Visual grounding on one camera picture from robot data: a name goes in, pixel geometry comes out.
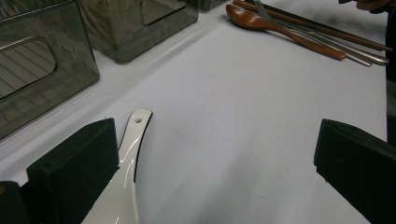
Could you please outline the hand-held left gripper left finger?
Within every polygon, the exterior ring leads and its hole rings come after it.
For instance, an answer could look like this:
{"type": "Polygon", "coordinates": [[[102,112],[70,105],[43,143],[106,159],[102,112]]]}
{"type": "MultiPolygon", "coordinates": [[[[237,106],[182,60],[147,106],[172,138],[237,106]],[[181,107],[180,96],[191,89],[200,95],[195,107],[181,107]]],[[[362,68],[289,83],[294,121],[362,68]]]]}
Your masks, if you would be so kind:
{"type": "Polygon", "coordinates": [[[119,169],[114,119],[88,124],[32,163],[41,224],[80,224],[119,169]]]}

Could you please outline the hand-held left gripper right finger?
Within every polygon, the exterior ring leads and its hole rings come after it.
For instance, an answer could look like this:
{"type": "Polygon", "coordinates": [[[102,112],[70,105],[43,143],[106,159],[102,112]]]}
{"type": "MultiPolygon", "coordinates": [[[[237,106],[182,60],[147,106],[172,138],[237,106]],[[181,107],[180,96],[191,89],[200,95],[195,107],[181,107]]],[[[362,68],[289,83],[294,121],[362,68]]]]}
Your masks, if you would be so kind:
{"type": "Polygon", "coordinates": [[[314,164],[372,224],[396,224],[396,147],[352,125],[320,124],[314,164]]]}

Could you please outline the white ceramic spoon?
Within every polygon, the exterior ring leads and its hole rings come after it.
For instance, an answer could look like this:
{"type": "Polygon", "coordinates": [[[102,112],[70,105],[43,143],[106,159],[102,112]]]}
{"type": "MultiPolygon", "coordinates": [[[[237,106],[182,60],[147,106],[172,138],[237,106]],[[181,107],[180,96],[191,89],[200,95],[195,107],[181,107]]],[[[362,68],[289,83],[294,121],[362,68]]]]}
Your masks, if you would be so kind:
{"type": "Polygon", "coordinates": [[[139,224],[135,194],[136,167],[153,112],[136,109],[128,119],[119,148],[119,170],[81,224],[139,224]]]}

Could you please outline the clear grey plastic bin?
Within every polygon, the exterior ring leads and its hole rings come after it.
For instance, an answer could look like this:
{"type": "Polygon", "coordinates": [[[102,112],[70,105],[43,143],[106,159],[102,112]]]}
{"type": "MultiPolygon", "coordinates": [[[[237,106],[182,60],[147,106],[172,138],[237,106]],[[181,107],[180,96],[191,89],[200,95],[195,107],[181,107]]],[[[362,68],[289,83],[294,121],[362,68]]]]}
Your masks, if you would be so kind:
{"type": "Polygon", "coordinates": [[[197,22],[200,0],[78,0],[93,48],[128,63],[197,22]]]}
{"type": "Polygon", "coordinates": [[[0,141],[98,80],[78,0],[0,0],[0,141]]]}

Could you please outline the silver metal fork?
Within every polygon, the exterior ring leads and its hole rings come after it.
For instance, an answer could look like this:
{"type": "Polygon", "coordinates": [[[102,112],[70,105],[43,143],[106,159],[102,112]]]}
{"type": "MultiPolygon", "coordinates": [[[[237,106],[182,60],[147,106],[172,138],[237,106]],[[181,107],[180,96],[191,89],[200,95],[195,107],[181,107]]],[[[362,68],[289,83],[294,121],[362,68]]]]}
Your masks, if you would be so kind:
{"type": "Polygon", "coordinates": [[[289,33],[294,33],[296,35],[301,35],[310,41],[314,41],[320,45],[326,46],[328,49],[334,49],[338,51],[342,51],[345,53],[346,57],[354,62],[360,63],[365,66],[371,66],[373,63],[365,56],[359,54],[357,51],[344,48],[341,45],[336,44],[335,42],[330,41],[329,39],[323,38],[319,35],[316,35],[314,33],[309,33],[302,28],[296,26],[296,25],[287,25],[284,22],[277,22],[275,21],[266,11],[264,6],[262,5],[262,2],[260,0],[254,0],[254,3],[259,11],[259,14],[261,17],[266,20],[267,22],[272,23],[273,25],[277,25],[284,30],[287,30],[289,33]]]}

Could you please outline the brown wooden chopstick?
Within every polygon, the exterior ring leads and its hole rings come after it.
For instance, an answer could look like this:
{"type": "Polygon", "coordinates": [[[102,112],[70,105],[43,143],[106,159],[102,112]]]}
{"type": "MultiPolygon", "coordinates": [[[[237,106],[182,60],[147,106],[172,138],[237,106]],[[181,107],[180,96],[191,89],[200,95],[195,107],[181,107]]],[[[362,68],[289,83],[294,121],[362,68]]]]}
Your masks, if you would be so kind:
{"type": "MultiPolygon", "coordinates": [[[[283,22],[290,22],[292,25],[296,25],[298,28],[307,28],[309,31],[319,32],[320,34],[325,34],[333,37],[338,37],[346,41],[379,51],[391,52],[392,48],[387,47],[383,44],[376,43],[372,40],[353,35],[330,26],[313,22],[309,19],[299,17],[297,15],[291,14],[289,12],[283,11],[281,9],[270,7],[265,4],[260,3],[260,6],[269,14],[270,17],[275,17],[283,22]]],[[[324,53],[330,55],[334,58],[345,58],[345,53],[340,50],[330,49],[329,47],[321,46],[316,44],[306,38],[302,38],[288,31],[285,27],[275,24],[273,21],[266,21],[260,15],[257,15],[259,11],[258,7],[254,4],[247,3],[243,0],[233,0],[231,5],[226,6],[226,12],[230,20],[243,28],[258,31],[273,31],[288,38],[296,41],[298,44],[312,49],[313,51],[324,53]]]]}

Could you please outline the black chopstick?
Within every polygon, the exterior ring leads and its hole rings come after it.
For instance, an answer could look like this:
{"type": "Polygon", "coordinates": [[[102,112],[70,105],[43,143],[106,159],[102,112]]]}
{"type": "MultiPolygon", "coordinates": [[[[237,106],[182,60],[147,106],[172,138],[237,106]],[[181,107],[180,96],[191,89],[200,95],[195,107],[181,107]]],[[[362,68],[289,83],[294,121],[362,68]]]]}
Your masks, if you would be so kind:
{"type": "Polygon", "coordinates": [[[288,12],[286,10],[272,7],[266,4],[262,4],[262,6],[268,11],[271,16],[274,16],[277,19],[281,19],[283,21],[294,22],[300,25],[303,25],[307,28],[311,28],[317,31],[322,32],[339,32],[339,29],[333,28],[329,25],[320,23],[318,21],[313,21],[311,19],[305,18],[303,16],[288,12]]]}

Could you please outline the brown wooden spoon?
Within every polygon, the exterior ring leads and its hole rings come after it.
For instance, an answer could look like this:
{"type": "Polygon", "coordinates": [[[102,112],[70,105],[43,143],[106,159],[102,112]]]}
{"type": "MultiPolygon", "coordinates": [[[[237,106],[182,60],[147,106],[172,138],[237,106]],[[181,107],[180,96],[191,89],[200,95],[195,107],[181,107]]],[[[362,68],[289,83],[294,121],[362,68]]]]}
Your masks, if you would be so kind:
{"type": "Polygon", "coordinates": [[[241,26],[246,29],[250,30],[257,30],[257,31],[271,31],[278,34],[281,34],[296,44],[301,45],[307,49],[313,50],[319,54],[324,56],[342,61],[344,60],[347,55],[340,50],[332,49],[303,37],[300,37],[287,29],[280,27],[278,25],[272,24],[271,22],[265,21],[262,17],[245,10],[241,7],[235,5],[227,5],[226,6],[226,13],[229,16],[230,20],[238,26],[241,26]]]}

